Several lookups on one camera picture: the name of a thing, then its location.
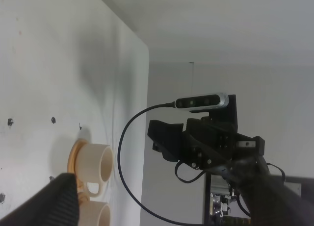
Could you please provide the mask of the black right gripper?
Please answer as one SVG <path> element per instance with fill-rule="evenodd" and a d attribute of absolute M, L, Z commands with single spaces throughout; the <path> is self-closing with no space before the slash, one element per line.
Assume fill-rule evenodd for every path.
<path fill-rule="evenodd" d="M 210 173 L 265 173 L 265 141 L 238 132 L 236 95 L 220 108 L 206 108 L 208 116 L 188 119 L 185 162 Z M 149 122 L 153 150 L 166 161 L 179 161 L 183 147 L 183 124 Z"/>

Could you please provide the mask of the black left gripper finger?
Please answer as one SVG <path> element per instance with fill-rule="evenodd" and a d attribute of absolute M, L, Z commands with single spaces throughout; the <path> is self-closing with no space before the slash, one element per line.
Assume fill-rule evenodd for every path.
<path fill-rule="evenodd" d="M 0 220 L 2 226 L 77 226 L 76 177 L 62 173 L 36 195 Z"/>

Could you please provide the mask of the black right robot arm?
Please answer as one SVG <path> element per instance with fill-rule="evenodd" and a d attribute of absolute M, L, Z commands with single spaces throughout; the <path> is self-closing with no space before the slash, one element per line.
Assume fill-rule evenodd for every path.
<path fill-rule="evenodd" d="M 238 132 L 236 96 L 210 94 L 181 98 L 177 109 L 208 112 L 185 124 L 151 120 L 153 149 L 170 162 L 223 177 L 243 198 L 255 226 L 311 226 L 314 206 L 271 176 L 264 159 L 265 141 Z"/>

